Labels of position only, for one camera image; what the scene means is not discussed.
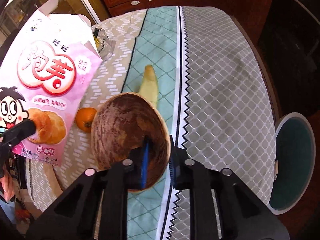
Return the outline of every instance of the bucket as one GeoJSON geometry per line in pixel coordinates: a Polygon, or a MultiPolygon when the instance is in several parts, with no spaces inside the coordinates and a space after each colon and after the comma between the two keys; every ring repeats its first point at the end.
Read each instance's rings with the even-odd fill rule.
{"type": "Polygon", "coordinates": [[[316,143],[302,114],[285,115],[275,128],[278,173],[267,206],[280,215],[293,208],[307,189],[315,165],[316,143]]]}

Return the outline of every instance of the cartoon eye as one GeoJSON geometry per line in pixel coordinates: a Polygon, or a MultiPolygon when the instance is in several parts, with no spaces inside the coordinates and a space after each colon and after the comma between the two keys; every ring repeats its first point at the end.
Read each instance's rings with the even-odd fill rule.
{"type": "Polygon", "coordinates": [[[8,105],[7,105],[7,102],[6,102],[6,101],[3,101],[3,102],[1,103],[1,112],[2,112],[2,114],[3,114],[4,116],[6,116],[7,113],[8,113],[8,105]]]}
{"type": "Polygon", "coordinates": [[[10,103],[10,113],[11,113],[12,115],[15,115],[15,114],[17,113],[17,104],[16,104],[15,101],[12,101],[12,102],[10,103]]]}

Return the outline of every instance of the puff pastry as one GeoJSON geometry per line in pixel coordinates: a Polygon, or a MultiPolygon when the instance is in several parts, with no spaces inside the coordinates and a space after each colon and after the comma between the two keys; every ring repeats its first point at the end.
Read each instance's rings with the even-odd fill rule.
{"type": "Polygon", "coordinates": [[[36,133],[28,137],[33,143],[45,143],[51,136],[52,123],[49,116],[38,108],[30,108],[29,119],[36,125],[36,133]]]}
{"type": "Polygon", "coordinates": [[[52,125],[51,135],[45,143],[57,144],[62,141],[62,139],[66,136],[67,133],[64,121],[55,112],[44,111],[44,113],[46,113],[49,116],[52,125]]]}

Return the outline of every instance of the cartoon black hair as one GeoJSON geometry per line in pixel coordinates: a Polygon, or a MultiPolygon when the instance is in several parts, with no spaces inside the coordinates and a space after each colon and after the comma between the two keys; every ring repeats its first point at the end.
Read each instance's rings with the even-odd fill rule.
{"type": "Polygon", "coordinates": [[[13,99],[15,99],[16,101],[19,100],[23,100],[26,101],[23,97],[23,95],[21,95],[19,92],[15,91],[15,89],[17,89],[17,87],[0,87],[0,89],[2,91],[0,91],[0,101],[2,99],[4,99],[5,97],[12,97],[13,99]]]}

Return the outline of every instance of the brand logo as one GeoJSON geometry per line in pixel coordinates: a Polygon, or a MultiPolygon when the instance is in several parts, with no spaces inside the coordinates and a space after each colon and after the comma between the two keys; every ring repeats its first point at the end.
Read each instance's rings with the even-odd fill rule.
{"type": "Polygon", "coordinates": [[[52,46],[44,41],[35,41],[22,51],[17,71],[26,87],[42,87],[54,96],[68,92],[76,79],[73,60],[68,55],[55,54],[52,46]]]}

